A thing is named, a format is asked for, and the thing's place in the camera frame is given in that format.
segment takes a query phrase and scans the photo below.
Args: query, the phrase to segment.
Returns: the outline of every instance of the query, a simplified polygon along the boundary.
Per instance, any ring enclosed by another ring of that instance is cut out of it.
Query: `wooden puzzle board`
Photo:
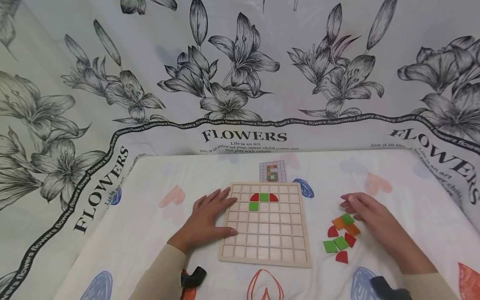
[[[300,184],[234,182],[224,226],[237,236],[222,239],[218,259],[225,262],[310,268],[310,248]]]

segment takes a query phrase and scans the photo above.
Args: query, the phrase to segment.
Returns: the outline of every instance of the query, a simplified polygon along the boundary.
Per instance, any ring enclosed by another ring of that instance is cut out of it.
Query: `person's right hand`
[[[396,261],[403,274],[436,273],[435,266],[415,244],[388,209],[369,195],[349,193],[340,196],[341,207],[354,218],[364,221],[373,237]]]

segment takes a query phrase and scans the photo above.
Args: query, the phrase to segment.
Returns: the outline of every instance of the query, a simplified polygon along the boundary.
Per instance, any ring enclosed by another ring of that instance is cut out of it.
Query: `red quarter circle piece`
[[[347,251],[340,251],[339,253],[337,253],[335,260],[344,264],[348,264]]]
[[[357,239],[348,232],[345,232],[345,240],[351,248],[353,248],[353,245],[355,245],[355,242],[357,241]]]
[[[253,194],[251,197],[250,197],[250,201],[256,201],[258,202],[258,199],[260,198],[260,194],[259,193],[256,193],[256,194]]]
[[[278,202],[278,198],[275,196],[275,194],[270,194],[270,202]]]
[[[329,229],[328,229],[328,237],[329,238],[334,238],[334,237],[337,237],[338,236],[338,231],[336,229],[335,226],[331,226]]]

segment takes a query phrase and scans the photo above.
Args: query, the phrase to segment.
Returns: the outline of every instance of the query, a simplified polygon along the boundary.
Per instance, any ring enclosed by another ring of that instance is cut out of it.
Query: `orange piece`
[[[356,235],[360,234],[360,229],[358,229],[358,227],[355,226],[355,224],[353,224],[353,223],[350,224],[350,225],[346,225],[345,229],[352,236],[356,236]]]
[[[342,217],[336,218],[335,220],[332,221],[332,223],[333,225],[335,225],[335,227],[338,230],[342,230],[343,228],[345,228],[345,226],[347,226],[345,222],[342,220]]]

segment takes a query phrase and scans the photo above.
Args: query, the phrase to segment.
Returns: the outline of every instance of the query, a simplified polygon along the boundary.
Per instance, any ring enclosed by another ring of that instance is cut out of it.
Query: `green piece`
[[[344,237],[340,236],[333,240],[340,250],[350,247]]]
[[[355,220],[349,214],[344,214],[341,216],[341,218],[347,225],[350,225],[355,222]]]
[[[260,201],[261,202],[268,202],[270,200],[270,195],[266,192],[260,193]]]
[[[327,253],[337,253],[335,242],[332,240],[324,240],[324,247]]]
[[[258,212],[258,202],[250,202],[248,210]]]

